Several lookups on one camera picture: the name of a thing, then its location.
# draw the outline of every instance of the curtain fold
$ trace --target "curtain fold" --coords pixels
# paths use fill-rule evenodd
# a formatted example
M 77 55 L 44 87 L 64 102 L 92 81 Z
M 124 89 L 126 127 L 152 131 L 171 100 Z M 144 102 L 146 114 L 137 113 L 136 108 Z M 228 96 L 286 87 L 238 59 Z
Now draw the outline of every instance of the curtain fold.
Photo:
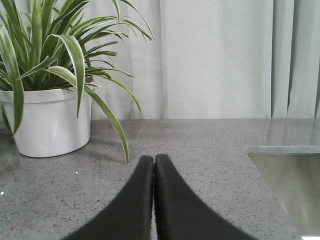
M 314 118 L 320 59 L 320 1 L 296 0 L 288 118 Z
M 29 10 L 27 0 L 15 2 Z M 96 91 L 118 118 L 320 117 L 319 0 L 130 2 L 155 40 L 121 28 L 129 39 L 109 48 L 118 52 L 115 66 L 135 76 L 111 72 L 113 78 L 135 93 L 143 111 L 114 83 L 96 78 Z M 139 18 L 121 7 L 122 15 Z M 92 0 L 84 18 L 114 14 L 111 1 Z M 104 119 L 92 106 L 92 119 Z

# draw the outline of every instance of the stainless steel surface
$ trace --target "stainless steel surface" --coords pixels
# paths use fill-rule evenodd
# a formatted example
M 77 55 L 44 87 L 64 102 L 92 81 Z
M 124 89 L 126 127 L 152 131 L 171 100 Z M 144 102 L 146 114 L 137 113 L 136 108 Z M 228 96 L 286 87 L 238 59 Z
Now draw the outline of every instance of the stainless steel surface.
M 320 153 L 248 156 L 301 235 L 320 237 Z

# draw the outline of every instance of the white flower pot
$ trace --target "white flower pot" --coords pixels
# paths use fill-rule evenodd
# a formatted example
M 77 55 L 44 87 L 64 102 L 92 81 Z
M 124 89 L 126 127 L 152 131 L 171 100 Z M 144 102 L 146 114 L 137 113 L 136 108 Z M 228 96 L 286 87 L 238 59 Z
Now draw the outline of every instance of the white flower pot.
M 77 118 L 77 92 L 71 89 L 72 92 L 65 89 L 24 92 L 23 120 L 14 135 L 21 154 L 53 157 L 77 150 L 89 141 L 91 97 L 83 94 Z M 13 126 L 13 92 L 0 91 L 0 101 Z

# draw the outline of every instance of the potted plant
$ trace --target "potted plant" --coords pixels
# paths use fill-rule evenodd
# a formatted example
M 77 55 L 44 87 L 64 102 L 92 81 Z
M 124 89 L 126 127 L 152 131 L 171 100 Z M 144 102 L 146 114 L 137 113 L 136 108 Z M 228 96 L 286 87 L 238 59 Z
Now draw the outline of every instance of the potted plant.
M 120 16 L 118 0 L 111 0 L 116 16 L 88 20 L 83 20 L 82 13 L 90 0 L 65 0 L 59 9 L 56 1 L 30 0 L 31 12 L 23 14 L 14 0 L 1 0 L 5 9 L 0 13 L 0 102 L 4 123 L 12 131 L 20 153 L 30 157 L 65 154 L 89 141 L 93 99 L 118 133 L 128 162 L 125 132 L 93 90 L 98 87 L 93 80 L 99 76 L 117 84 L 140 110 L 135 95 L 113 79 L 110 71 L 131 75 L 113 66 L 109 58 L 117 53 L 105 48 L 118 43 L 107 41 L 108 36 L 119 40 L 128 37 L 113 31 L 113 26 L 129 26 L 149 40 L 154 37 L 152 31 L 141 15 L 143 28 L 132 18 Z M 119 1 L 136 10 L 129 1 Z M 87 48 L 89 42 L 100 38 L 105 38 L 104 44 Z

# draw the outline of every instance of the spider plant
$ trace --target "spider plant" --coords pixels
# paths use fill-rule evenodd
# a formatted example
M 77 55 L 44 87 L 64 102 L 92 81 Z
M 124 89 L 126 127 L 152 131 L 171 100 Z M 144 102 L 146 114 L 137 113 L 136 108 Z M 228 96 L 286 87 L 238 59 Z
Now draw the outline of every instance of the spider plant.
M 13 135 L 19 129 L 24 114 L 24 91 L 68 89 L 75 87 L 77 92 L 77 112 L 84 91 L 97 103 L 118 133 L 129 161 L 129 147 L 125 132 L 107 104 L 89 86 L 95 76 L 117 84 L 134 100 L 141 111 L 135 95 L 119 81 L 113 79 L 110 71 L 129 73 L 117 69 L 110 60 L 116 52 L 106 47 L 118 41 L 107 40 L 115 36 L 120 41 L 129 36 L 124 32 L 112 30 L 114 26 L 126 25 L 131 30 L 153 39 L 153 33 L 142 18 L 142 27 L 130 17 L 120 15 L 119 2 L 123 2 L 135 11 L 127 0 L 111 0 L 115 16 L 97 16 L 83 20 L 83 12 L 90 0 L 65 0 L 60 8 L 57 0 L 30 0 L 30 12 L 21 13 L 14 0 L 0 0 L 4 12 L 0 12 L 0 90 L 13 91 L 14 126 Z M 89 42 L 104 38 L 104 44 Z

